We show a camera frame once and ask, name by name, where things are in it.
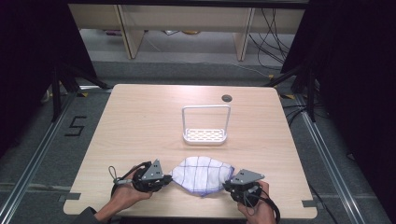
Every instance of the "human hand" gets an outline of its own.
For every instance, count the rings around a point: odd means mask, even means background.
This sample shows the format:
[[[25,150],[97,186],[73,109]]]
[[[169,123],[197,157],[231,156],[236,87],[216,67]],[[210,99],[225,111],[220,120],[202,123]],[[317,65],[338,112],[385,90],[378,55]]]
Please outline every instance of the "human hand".
[[[262,190],[262,198],[268,198],[269,184],[263,181],[257,181]],[[246,207],[242,203],[238,203],[238,210],[247,218],[247,224],[275,224],[274,210],[269,204],[263,200],[259,200],[254,207]]]
[[[125,179],[132,179],[134,172],[129,174]],[[132,183],[119,185],[114,191],[110,201],[95,214],[96,219],[106,222],[118,212],[131,207],[135,203],[149,199],[152,192],[141,192],[134,188]]]

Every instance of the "gray floor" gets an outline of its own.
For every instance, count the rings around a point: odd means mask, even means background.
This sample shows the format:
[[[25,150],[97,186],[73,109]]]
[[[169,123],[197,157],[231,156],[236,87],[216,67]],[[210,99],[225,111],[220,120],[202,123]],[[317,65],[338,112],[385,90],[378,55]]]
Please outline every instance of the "gray floor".
[[[277,77],[279,74],[278,70],[260,66],[257,48],[250,40],[246,59],[238,62],[232,34],[185,35],[178,32],[174,35],[166,35],[161,31],[149,31],[145,33],[136,59],[129,60],[121,37],[108,36],[100,30],[80,32],[99,78],[112,85],[159,83],[260,86],[268,82],[270,75]],[[260,39],[256,34],[253,34],[253,37],[256,40]],[[280,35],[279,38],[286,45],[290,45],[293,35]],[[281,66],[281,63],[264,55],[260,55],[260,61],[270,67]],[[291,82],[292,80],[288,80],[279,84],[276,87],[279,94],[290,94]],[[80,80],[79,83],[91,85],[84,80]],[[11,223],[69,223],[73,220],[74,217],[63,212],[62,198],[73,184],[108,96],[109,93],[90,92],[87,97],[77,97],[73,100]],[[282,98],[281,103],[283,106],[296,105],[295,100],[287,98]],[[285,115],[294,109],[285,108]],[[318,128],[366,223],[390,223],[359,167],[346,157],[347,148],[332,125],[331,119],[327,118],[325,109],[318,106],[315,111]],[[66,133],[75,131],[69,128],[74,116],[87,117],[79,121],[80,125],[85,126],[84,131],[81,136],[66,137]],[[1,203],[5,201],[13,185],[21,177],[50,126],[50,119],[51,101],[37,109],[34,118],[21,134],[20,143],[11,148],[0,160]],[[308,182],[318,192],[338,223],[353,223],[301,116],[296,117],[290,130]],[[323,204],[319,203],[318,197],[314,195],[314,199],[318,203],[316,218],[283,219],[281,223],[333,223]],[[141,222],[141,219],[134,221],[134,223]]]

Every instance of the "folded cloth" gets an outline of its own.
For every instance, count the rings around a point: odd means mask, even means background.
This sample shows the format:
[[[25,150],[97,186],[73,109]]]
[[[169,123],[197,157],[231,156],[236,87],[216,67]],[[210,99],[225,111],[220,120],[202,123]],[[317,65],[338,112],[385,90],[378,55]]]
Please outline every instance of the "folded cloth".
[[[209,157],[188,157],[170,173],[173,180],[192,194],[204,197],[223,189],[233,167]]]

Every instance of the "floor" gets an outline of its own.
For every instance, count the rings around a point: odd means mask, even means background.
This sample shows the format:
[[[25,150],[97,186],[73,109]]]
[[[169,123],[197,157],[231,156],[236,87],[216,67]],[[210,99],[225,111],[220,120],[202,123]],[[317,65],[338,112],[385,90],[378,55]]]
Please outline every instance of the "floor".
[[[257,46],[252,39],[249,39],[246,58],[243,62],[238,62],[232,34],[201,32],[198,35],[186,35],[177,32],[167,35],[163,31],[146,32],[136,58],[130,60],[127,58],[120,36],[106,35],[102,30],[81,30],[80,33],[90,57],[97,67],[106,66],[106,63],[122,63],[124,65],[131,63],[167,63],[169,67],[163,72],[169,73],[169,69],[182,70],[181,66],[178,67],[175,64],[200,65],[202,67],[215,64],[249,71],[268,80],[271,75],[278,76],[279,67],[283,60],[278,49],[268,46],[265,48],[275,54],[276,59],[264,53],[258,55]],[[293,35],[279,35],[278,37],[285,46],[290,46],[294,38]],[[259,44],[261,43],[261,37],[258,34],[252,34],[252,38]],[[272,36],[269,36],[267,40],[271,46],[277,48],[277,42]],[[286,82],[278,87],[282,105],[296,105],[299,101],[304,101],[304,97],[297,96],[297,98],[294,98],[296,96],[290,96],[292,93],[289,86],[290,82]],[[88,124],[85,128],[87,135],[92,136],[95,124],[97,124],[101,111],[106,105],[108,95],[108,93],[93,93],[89,102],[77,97],[73,103],[70,103],[73,108],[78,108],[76,111],[80,112],[82,110],[84,113],[90,114],[92,120],[87,121]],[[285,107],[285,116],[290,118],[294,108]],[[314,186],[312,192],[314,199],[318,202],[318,217],[313,220],[282,220],[281,223],[335,223],[330,214],[333,214],[338,223],[390,223],[359,167],[346,156],[347,148],[332,126],[331,120],[327,118],[326,111],[322,107],[318,107],[316,112],[318,120],[316,124],[313,124],[315,126],[313,129],[307,128],[310,125],[312,126],[312,123],[310,123],[309,118],[302,114],[294,120],[290,130],[296,142],[307,179]],[[69,111],[65,115],[65,119],[73,118],[76,114],[77,112]],[[14,186],[18,185],[18,181],[21,182],[20,177],[24,173],[32,172],[34,174],[27,183],[27,190],[22,193],[24,196],[18,202],[17,210],[11,212],[10,223],[68,223],[73,220],[73,217],[63,213],[63,202],[64,195],[70,190],[74,180],[73,176],[75,176],[78,167],[70,167],[68,161],[80,163],[85,150],[76,149],[73,153],[70,153],[68,150],[54,152],[50,149],[45,152],[47,155],[42,159],[42,163],[39,163],[35,168],[36,170],[26,170],[26,167],[30,167],[27,166],[29,161],[37,153],[36,149],[41,147],[41,140],[48,136],[48,130],[55,131],[55,136],[49,140],[50,148],[73,150],[74,145],[69,146],[67,142],[57,140],[58,135],[64,136],[64,133],[70,132],[69,127],[67,125],[53,127],[53,124],[50,123],[50,117],[51,102],[49,101],[37,110],[35,119],[26,128],[25,133],[21,135],[22,140],[16,148],[10,150],[1,159],[0,202],[2,203],[9,200],[9,193]],[[319,131],[320,138],[325,141],[315,141],[313,134],[308,130]],[[81,136],[75,139],[73,144],[86,148],[89,141]],[[341,184],[337,183],[339,176],[331,174],[331,169],[335,170],[336,173],[339,172],[342,178]],[[340,195],[340,192],[350,193],[352,202],[357,204],[357,210],[348,209],[349,205],[352,207],[355,205],[349,204],[349,198]]]

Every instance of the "small basket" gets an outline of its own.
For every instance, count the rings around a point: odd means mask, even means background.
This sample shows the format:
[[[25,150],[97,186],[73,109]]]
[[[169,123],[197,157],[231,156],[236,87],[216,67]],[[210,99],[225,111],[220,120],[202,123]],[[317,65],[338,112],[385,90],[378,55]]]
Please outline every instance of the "small basket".
[[[191,129],[186,127],[185,111],[187,109],[226,108],[227,117],[222,129]],[[182,108],[183,138],[192,146],[220,146],[227,139],[227,127],[230,119],[231,107],[229,105],[186,105]]]

